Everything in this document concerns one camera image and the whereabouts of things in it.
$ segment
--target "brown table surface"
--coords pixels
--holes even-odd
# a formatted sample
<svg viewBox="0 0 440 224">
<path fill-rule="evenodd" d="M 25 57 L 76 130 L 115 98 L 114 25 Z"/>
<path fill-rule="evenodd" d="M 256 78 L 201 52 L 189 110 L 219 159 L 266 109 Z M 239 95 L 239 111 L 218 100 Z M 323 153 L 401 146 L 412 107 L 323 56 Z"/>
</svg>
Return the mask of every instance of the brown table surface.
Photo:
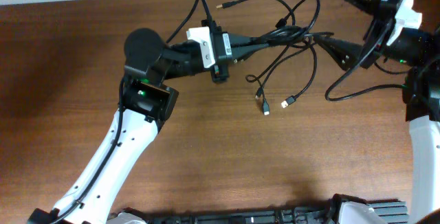
<svg viewBox="0 0 440 224">
<path fill-rule="evenodd" d="M 50 210 L 100 145 L 118 102 L 122 47 L 136 28 L 166 38 L 194 0 L 85 0 L 0 7 L 0 222 L 23 223 L 34 208 Z M 258 36 L 285 15 L 272 0 L 228 10 L 207 0 L 224 30 Z M 286 0 L 290 4 L 299 0 Z M 438 0 L 415 0 L 422 28 L 433 31 Z M 309 22 L 311 0 L 296 12 Z M 204 18 L 199 6 L 184 28 Z M 371 17 L 343 0 L 321 0 L 313 31 L 362 42 Z M 174 41 L 184 41 L 181 32 Z M 169 121 L 132 169 L 113 211 L 209 212 L 293 206 L 334 193 L 410 201 L 412 150 L 400 90 L 376 91 L 344 102 L 324 92 L 342 70 L 322 49 L 310 89 L 294 105 L 312 70 L 311 52 L 280 66 L 270 78 L 264 116 L 246 74 L 259 74 L 282 48 L 256 53 L 230 68 L 228 83 L 210 74 L 169 80 L 180 92 Z M 389 62 L 389 69 L 403 69 Z M 401 83 L 376 68 L 359 69 L 335 95 Z"/>
</svg>

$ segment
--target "robotic arm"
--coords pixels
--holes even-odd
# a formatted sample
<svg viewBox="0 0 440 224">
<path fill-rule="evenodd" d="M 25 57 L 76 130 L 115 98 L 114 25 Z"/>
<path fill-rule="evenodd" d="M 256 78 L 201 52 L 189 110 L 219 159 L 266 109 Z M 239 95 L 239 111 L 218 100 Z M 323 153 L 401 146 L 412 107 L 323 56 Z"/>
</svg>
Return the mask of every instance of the robotic arm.
<svg viewBox="0 0 440 224">
<path fill-rule="evenodd" d="M 440 87 L 437 67 L 440 38 L 439 31 L 431 35 L 418 30 L 421 14 L 412 11 L 413 0 L 346 0 L 373 15 L 371 26 L 364 37 L 365 45 L 330 38 L 332 33 L 328 32 L 309 33 L 319 12 L 319 0 L 315 17 L 307 27 L 295 26 L 293 13 L 305 0 L 293 9 L 280 0 L 283 5 L 287 5 L 289 14 L 277 23 L 276 30 L 258 38 L 223 32 L 212 20 L 206 1 L 201 1 L 207 19 L 202 21 L 201 27 L 187 31 L 188 41 L 184 43 L 167 45 L 190 18 L 198 0 L 167 43 L 156 32 L 146 28 L 136 30 L 127 37 L 119 109 L 104 141 L 77 182 L 55 204 L 54 209 L 50 213 L 35 209 L 28 223 L 107 222 L 116 194 L 134 163 L 155 139 L 173 111 L 179 93 L 164 85 L 165 79 L 210 71 L 213 82 L 225 82 L 229 76 L 228 65 L 247 60 L 260 49 L 286 45 L 283 53 L 264 73 L 269 71 L 270 75 L 276 66 L 289 58 L 281 59 L 289 47 L 303 51 L 311 49 L 315 67 L 309 84 L 300 92 L 302 94 L 316 72 L 315 43 L 325 49 L 346 72 L 327 90 L 326 99 L 339 101 L 376 89 L 402 89 L 407 105 L 407 120 L 410 121 L 415 165 L 410 223 L 440 208 Z M 243 1 L 247 0 L 224 3 L 220 8 L 229 8 Z M 289 17 L 292 18 L 292 25 L 286 25 Z M 381 55 L 412 67 L 404 85 L 381 85 L 349 96 L 329 97 L 331 90 L 354 70 L 358 67 L 369 68 Z M 261 83 L 261 76 L 253 77 L 253 80 L 248 81 L 258 81 L 260 87 L 257 97 L 261 94 L 264 97 L 263 87 L 267 79 Z M 295 102 L 300 94 L 289 97 L 282 106 Z M 265 104 L 264 99 L 263 112 L 266 114 L 269 113 L 269 107 Z M 341 224 L 381 223 L 374 212 L 367 212 L 369 209 L 364 204 L 350 199 L 340 201 L 334 216 Z"/>
</svg>

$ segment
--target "cable connector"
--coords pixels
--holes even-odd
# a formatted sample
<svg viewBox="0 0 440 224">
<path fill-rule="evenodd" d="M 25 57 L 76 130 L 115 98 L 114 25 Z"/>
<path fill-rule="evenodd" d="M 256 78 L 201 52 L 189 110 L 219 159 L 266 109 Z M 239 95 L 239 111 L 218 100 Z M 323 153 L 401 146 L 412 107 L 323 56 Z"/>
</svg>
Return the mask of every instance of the cable connector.
<svg viewBox="0 0 440 224">
<path fill-rule="evenodd" d="M 237 4 L 236 1 L 229 1 L 227 3 L 222 3 L 220 5 L 217 5 L 215 8 L 216 9 L 219 9 L 219 8 L 230 8 L 230 7 L 232 7 L 232 6 L 236 5 L 236 4 Z"/>
<path fill-rule="evenodd" d="M 264 99 L 263 106 L 261 108 L 263 109 L 264 115 L 269 115 L 269 104 L 267 103 L 266 99 Z"/>
<path fill-rule="evenodd" d="M 255 99 L 258 100 L 261 97 L 261 94 L 263 94 L 263 90 L 259 87 L 258 90 L 256 90 Z"/>
<path fill-rule="evenodd" d="M 287 25 L 287 21 L 286 21 L 286 19 L 281 18 L 281 19 L 278 21 L 278 23 L 275 25 L 275 27 L 276 27 L 276 28 L 280 28 L 280 27 L 283 27 L 283 26 L 285 26 L 285 25 Z"/>
<path fill-rule="evenodd" d="M 290 97 L 288 97 L 286 100 L 284 100 L 283 102 L 281 102 L 281 106 L 282 106 L 283 108 L 286 108 L 286 107 L 288 107 L 289 105 L 295 103 L 295 101 L 296 101 L 295 96 L 290 96 Z"/>
</svg>

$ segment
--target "wooden table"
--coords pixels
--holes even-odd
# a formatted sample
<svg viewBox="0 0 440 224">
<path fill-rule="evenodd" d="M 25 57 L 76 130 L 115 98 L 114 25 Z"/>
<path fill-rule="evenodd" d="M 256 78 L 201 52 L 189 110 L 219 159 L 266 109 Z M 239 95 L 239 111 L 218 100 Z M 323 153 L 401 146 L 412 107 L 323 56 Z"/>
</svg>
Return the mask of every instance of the wooden table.
<svg viewBox="0 0 440 224">
<path fill-rule="evenodd" d="M 224 30 L 258 36 L 285 15 L 272 0 L 228 10 L 207 0 Z M 286 0 L 293 5 L 299 0 Z M 113 118 L 123 74 L 123 43 L 136 28 L 168 37 L 193 0 L 85 0 L 0 7 L 0 222 L 23 223 L 34 208 L 50 210 L 95 153 Z M 415 0 L 423 29 L 439 21 L 439 0 Z M 307 24 L 310 0 L 296 12 Z M 197 27 L 199 6 L 184 28 Z M 333 31 L 355 43 L 371 17 L 343 0 L 321 0 L 313 31 Z M 184 41 L 181 32 L 174 41 Z M 312 70 L 305 52 L 280 66 L 256 104 L 259 74 L 282 48 L 256 53 L 230 68 L 228 83 L 210 74 L 167 81 L 180 92 L 169 121 L 146 149 L 113 205 L 145 212 L 209 212 L 293 206 L 351 194 L 410 201 L 412 151 L 400 90 L 344 102 L 324 92 L 342 71 L 322 49 L 310 89 L 294 105 Z M 389 69 L 402 69 L 390 62 Z M 334 94 L 401 83 L 376 68 L 359 69 Z"/>
</svg>

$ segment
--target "wooden surface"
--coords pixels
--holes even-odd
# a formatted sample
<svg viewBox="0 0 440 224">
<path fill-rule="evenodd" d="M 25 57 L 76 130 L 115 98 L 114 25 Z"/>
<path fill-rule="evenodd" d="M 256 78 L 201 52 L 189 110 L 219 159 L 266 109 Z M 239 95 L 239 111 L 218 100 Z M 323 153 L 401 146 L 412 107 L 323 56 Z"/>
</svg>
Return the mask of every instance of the wooden surface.
<svg viewBox="0 0 440 224">
<path fill-rule="evenodd" d="M 232 0 L 208 4 L 218 24 L 235 34 L 261 35 L 285 15 L 271 0 L 214 9 L 225 1 Z M 150 27 L 166 38 L 192 4 L 86 0 L 0 7 L 1 223 L 23 223 L 34 208 L 50 210 L 64 195 L 113 118 L 127 35 Z M 438 7 L 438 0 L 415 0 L 425 30 L 439 21 Z M 308 23 L 314 9 L 313 1 L 301 6 L 298 24 Z M 185 29 L 203 18 L 200 6 Z M 343 0 L 321 0 L 313 31 L 360 43 L 370 20 Z M 181 32 L 174 41 L 185 39 Z M 244 210 L 310 203 L 334 193 L 410 201 L 412 150 L 400 90 L 327 102 L 324 92 L 342 71 L 318 48 L 318 73 L 306 94 L 281 109 L 308 81 L 310 52 L 275 71 L 266 87 L 271 113 L 263 116 L 254 99 L 257 86 L 244 76 L 259 74 L 279 51 L 266 49 L 231 67 L 223 85 L 213 84 L 209 73 L 169 80 L 180 92 L 173 114 L 112 210 Z M 403 80 L 360 69 L 334 94 Z"/>
</svg>

